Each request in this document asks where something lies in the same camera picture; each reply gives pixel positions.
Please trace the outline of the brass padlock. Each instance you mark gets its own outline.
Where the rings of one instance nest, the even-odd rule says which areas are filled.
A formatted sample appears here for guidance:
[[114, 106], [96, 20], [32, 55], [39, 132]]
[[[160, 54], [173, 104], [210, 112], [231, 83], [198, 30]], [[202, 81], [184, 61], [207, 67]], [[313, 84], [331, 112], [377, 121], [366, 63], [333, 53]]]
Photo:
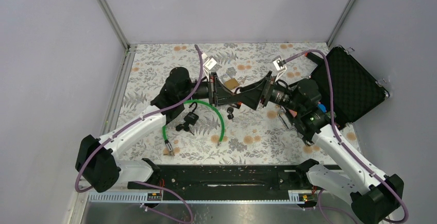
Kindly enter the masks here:
[[238, 88], [242, 87], [242, 85], [235, 78], [225, 81], [224, 86], [230, 91], [236, 91]]

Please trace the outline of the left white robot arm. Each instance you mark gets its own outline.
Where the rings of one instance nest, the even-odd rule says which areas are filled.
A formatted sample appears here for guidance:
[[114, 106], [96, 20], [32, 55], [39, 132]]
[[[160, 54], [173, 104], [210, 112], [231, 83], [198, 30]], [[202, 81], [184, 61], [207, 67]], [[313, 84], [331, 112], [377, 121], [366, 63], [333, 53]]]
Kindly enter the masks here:
[[94, 189], [101, 193], [116, 184], [133, 181], [140, 181], [147, 188], [156, 187], [160, 175], [151, 162], [123, 161], [121, 155], [174, 120], [183, 111], [185, 101], [209, 98], [212, 84], [219, 81], [215, 72], [209, 72], [206, 81], [192, 81], [186, 68], [172, 69], [159, 94], [139, 115], [98, 138], [88, 135], [82, 139], [75, 164], [75, 190], [83, 193]]

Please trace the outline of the black padlock with keys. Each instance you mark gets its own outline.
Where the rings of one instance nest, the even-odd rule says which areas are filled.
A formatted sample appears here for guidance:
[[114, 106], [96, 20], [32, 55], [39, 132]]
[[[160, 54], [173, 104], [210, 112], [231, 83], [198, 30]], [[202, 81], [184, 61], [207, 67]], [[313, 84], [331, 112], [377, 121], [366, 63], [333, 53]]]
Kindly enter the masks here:
[[184, 122], [182, 124], [179, 124], [179, 125], [176, 126], [176, 128], [175, 128], [176, 131], [182, 131], [183, 130], [185, 132], [188, 132], [188, 133], [194, 135], [193, 131], [191, 131], [191, 127], [194, 126], [197, 123], [197, 121], [199, 119], [199, 116], [195, 113], [195, 111], [196, 111], [196, 109], [198, 107], [198, 103], [197, 102], [192, 102], [190, 104], [190, 108], [193, 105], [195, 107], [183, 118]]

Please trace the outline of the orange black padlock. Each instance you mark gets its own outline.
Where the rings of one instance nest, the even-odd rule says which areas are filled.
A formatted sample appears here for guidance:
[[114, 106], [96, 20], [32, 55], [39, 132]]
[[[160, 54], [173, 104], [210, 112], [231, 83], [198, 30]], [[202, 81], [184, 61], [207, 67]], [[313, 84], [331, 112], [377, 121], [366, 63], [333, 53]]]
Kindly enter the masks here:
[[240, 110], [241, 106], [242, 106], [241, 102], [236, 102], [236, 103], [230, 104], [226, 110], [227, 111], [227, 118], [229, 120], [233, 120], [234, 119], [234, 111]]

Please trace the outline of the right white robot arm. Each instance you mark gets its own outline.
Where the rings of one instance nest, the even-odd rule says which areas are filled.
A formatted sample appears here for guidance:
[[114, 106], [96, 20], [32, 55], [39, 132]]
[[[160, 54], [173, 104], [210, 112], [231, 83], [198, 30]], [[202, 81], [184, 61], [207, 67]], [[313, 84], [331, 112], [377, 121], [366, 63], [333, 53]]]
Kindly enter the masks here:
[[295, 88], [289, 89], [266, 76], [232, 95], [252, 109], [256, 109], [259, 103], [270, 101], [296, 111], [293, 124], [303, 141], [328, 153], [345, 173], [341, 176], [318, 162], [306, 161], [304, 170], [295, 176], [300, 188], [308, 189], [315, 185], [327, 190], [348, 203], [363, 223], [387, 220], [398, 208], [404, 211], [404, 217], [398, 223], [408, 220], [409, 212], [402, 200], [403, 180], [396, 174], [388, 176], [340, 134], [333, 111], [324, 112], [319, 107], [322, 97], [314, 80], [300, 80]]

